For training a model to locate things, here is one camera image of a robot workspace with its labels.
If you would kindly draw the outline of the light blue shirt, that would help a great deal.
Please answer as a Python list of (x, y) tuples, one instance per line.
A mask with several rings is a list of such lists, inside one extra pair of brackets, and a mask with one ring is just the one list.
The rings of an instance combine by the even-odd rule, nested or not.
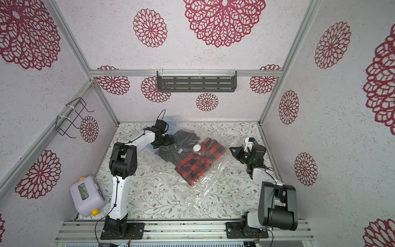
[[(176, 121), (171, 118), (171, 117), (164, 117), (163, 121), (165, 121), (169, 127), (166, 128), (166, 134), (168, 135), (174, 135), (175, 133), (177, 133), (180, 128), (177, 126)], [(159, 148), (154, 148), (152, 144), (149, 144), (146, 146), (146, 148), (151, 151), (152, 153), (155, 153)]]

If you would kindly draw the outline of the dark grey shirt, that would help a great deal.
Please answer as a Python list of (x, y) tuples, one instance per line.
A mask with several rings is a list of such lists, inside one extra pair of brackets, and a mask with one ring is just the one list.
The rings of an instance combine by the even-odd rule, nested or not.
[(200, 137), (195, 132), (181, 129), (173, 135), (173, 144), (161, 146), (155, 154), (165, 162), (177, 165), (193, 151), (193, 147), (199, 142)]

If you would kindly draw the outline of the red black plaid shirt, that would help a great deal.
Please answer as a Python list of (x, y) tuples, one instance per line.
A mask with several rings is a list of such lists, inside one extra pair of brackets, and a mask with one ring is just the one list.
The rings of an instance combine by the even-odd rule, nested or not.
[(191, 152), (175, 166), (175, 171), (190, 185), (202, 178), (215, 161), (221, 158), (226, 148), (217, 140), (206, 138), (200, 143), (199, 151)]

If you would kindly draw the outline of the clear plastic vacuum bag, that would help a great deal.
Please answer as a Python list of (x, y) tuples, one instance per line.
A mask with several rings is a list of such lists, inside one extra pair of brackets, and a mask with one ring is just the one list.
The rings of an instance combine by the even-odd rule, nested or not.
[(165, 131), (173, 138), (173, 144), (148, 145), (143, 160), (180, 197), (182, 204), (198, 209), (230, 162), (232, 142), (216, 131), (182, 127), (174, 116), (163, 120), (168, 123)]

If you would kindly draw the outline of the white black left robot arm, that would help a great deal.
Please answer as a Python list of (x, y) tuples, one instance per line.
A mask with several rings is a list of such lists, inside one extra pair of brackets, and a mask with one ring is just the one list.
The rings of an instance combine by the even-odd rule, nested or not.
[(145, 127), (143, 132), (132, 140), (114, 144), (109, 162), (109, 170), (113, 177), (113, 193), (106, 221), (120, 224), (128, 219), (127, 195), (130, 177), (138, 168), (137, 154), (149, 144), (153, 148), (173, 144), (173, 137), (167, 134), (168, 128), (168, 123), (159, 119), (152, 127)]

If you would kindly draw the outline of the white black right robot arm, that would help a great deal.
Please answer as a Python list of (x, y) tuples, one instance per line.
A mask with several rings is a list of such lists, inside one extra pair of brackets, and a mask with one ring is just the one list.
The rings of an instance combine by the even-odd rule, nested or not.
[(270, 174), (271, 169), (264, 165), (266, 148), (248, 142), (245, 147), (230, 147), (229, 150), (236, 160), (246, 165), (250, 178), (261, 186), (258, 209), (242, 216), (241, 229), (276, 227), (295, 231), (298, 227), (296, 188)]

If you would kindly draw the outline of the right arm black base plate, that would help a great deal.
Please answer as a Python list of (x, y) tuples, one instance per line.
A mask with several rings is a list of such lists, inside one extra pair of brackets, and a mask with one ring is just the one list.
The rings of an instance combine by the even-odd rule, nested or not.
[(242, 226), (241, 222), (226, 222), (226, 235), (228, 239), (261, 239), (268, 238), (268, 232), (249, 226)]

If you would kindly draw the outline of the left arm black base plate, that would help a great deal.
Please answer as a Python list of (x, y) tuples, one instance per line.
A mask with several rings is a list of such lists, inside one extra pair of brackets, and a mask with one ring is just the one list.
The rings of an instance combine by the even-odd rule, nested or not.
[(127, 216), (122, 219), (105, 218), (105, 224), (101, 233), (101, 240), (142, 240), (144, 234), (144, 223), (128, 223)]

